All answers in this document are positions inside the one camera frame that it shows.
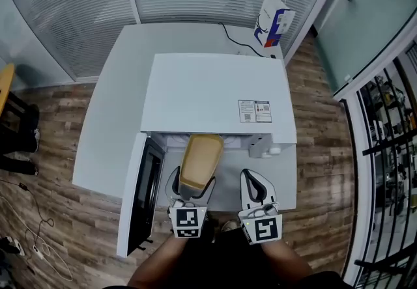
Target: white paper bag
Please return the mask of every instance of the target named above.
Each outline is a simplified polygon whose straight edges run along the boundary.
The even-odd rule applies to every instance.
[[[281,0],[263,0],[254,35],[263,47],[277,46],[293,22],[295,11]]]

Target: black cable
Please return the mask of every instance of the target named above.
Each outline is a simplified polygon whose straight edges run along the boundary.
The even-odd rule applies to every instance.
[[[220,22],[219,24],[223,25],[224,31],[226,32],[226,36],[228,37],[228,39],[229,39],[230,41],[232,41],[232,42],[234,42],[235,44],[238,44],[238,45],[240,45],[240,46],[246,46],[246,47],[249,47],[252,51],[254,51],[254,52],[256,53],[256,55],[258,55],[258,56],[260,56],[260,57],[264,57],[263,55],[261,55],[261,54],[259,54],[258,52],[256,52],[252,46],[247,45],[247,44],[241,44],[240,42],[234,41],[232,38],[230,38],[230,37],[229,37],[229,33],[227,33],[226,26],[224,26],[224,24],[223,24],[222,22]]]
[[[0,179],[0,182],[5,182],[5,183],[7,183],[7,184],[11,184],[11,185],[16,185],[16,186],[19,186],[22,190],[24,190],[24,191],[28,191],[31,195],[32,195],[32,197],[33,197],[33,200],[35,200],[35,204],[36,204],[36,210],[38,211],[38,214],[39,214],[39,217],[40,217],[40,222],[39,222],[39,225],[38,225],[38,231],[37,231],[37,233],[36,233],[36,238],[35,238],[35,236],[33,236],[33,240],[34,240],[34,245],[36,246],[36,243],[37,243],[37,241],[38,241],[38,238],[39,238],[39,234],[40,234],[40,227],[42,226],[42,224],[43,223],[47,223],[51,228],[52,227],[54,227],[55,226],[55,221],[53,220],[53,218],[52,217],[50,217],[50,218],[48,218],[48,219],[44,219],[44,217],[42,216],[42,214],[40,213],[40,208],[39,208],[39,204],[38,204],[38,201],[37,201],[37,199],[36,199],[36,197],[35,197],[35,194],[33,194],[32,193],[32,191],[30,190],[30,189],[28,189],[27,188],[27,186],[25,185],[25,184],[22,184],[22,183],[18,183],[18,184],[16,184],[16,183],[14,183],[14,182],[8,182],[7,180],[3,180],[3,179]]]
[[[268,33],[269,31],[267,30],[267,29],[263,29],[260,25],[259,25],[259,16],[260,16],[261,14],[259,14],[258,15],[258,19],[256,20],[256,26],[258,26],[258,28],[260,28],[261,29],[261,31],[262,32],[264,32],[264,33]]]
[[[36,273],[32,269],[32,267],[29,266],[29,260],[32,259],[33,253],[31,252],[31,247],[29,246],[29,241],[27,240],[27,236],[26,236],[26,234],[27,234],[28,231],[32,234],[33,241],[35,240],[35,235],[33,234],[33,232],[31,232],[29,229],[26,229],[26,231],[25,231],[25,242],[26,242],[27,252],[29,252],[30,255],[29,255],[29,258],[26,258],[26,260],[24,260],[24,261],[25,261],[25,264],[26,264],[27,269],[29,271],[31,271],[31,273],[33,275],[36,275]]]

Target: microwave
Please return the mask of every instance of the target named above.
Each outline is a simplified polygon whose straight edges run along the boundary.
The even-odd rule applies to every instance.
[[[165,151],[145,133],[136,136],[123,195],[117,254],[127,257],[149,238]]]
[[[215,182],[218,188],[213,187],[211,201],[222,198],[217,195],[222,183],[229,187],[237,183],[233,191],[239,189],[240,171],[250,169],[245,167],[249,162],[267,178],[282,171],[282,163],[287,162],[291,164],[288,181],[294,181],[291,204],[295,204],[296,129],[283,61],[226,54],[156,54],[124,186],[119,256],[126,257],[150,236],[158,192],[160,199],[167,199],[167,177],[181,166],[182,152],[194,133],[221,135],[222,160],[229,161],[225,171],[233,167],[233,176]]]

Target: glass door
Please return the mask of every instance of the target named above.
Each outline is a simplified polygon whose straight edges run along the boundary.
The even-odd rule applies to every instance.
[[[395,288],[412,277],[407,269],[417,251],[417,84],[410,82],[416,71],[405,68],[415,64],[412,58],[401,54],[357,93],[369,124],[369,148],[362,155],[374,168],[370,239],[355,262],[362,267],[357,288]]]
[[[417,0],[339,0],[317,36],[332,90],[358,75],[416,8]]]

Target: white table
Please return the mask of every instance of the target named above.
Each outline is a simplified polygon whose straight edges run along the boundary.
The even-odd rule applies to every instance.
[[[260,54],[282,59],[279,46],[262,49],[253,29],[227,26],[229,36]],[[227,53],[255,55],[227,39],[221,25],[155,23],[129,25],[119,35],[104,65],[84,120],[72,183],[122,197],[136,133],[139,132],[147,81],[155,53]],[[294,160],[287,165],[296,172]],[[287,208],[295,207],[296,176]]]

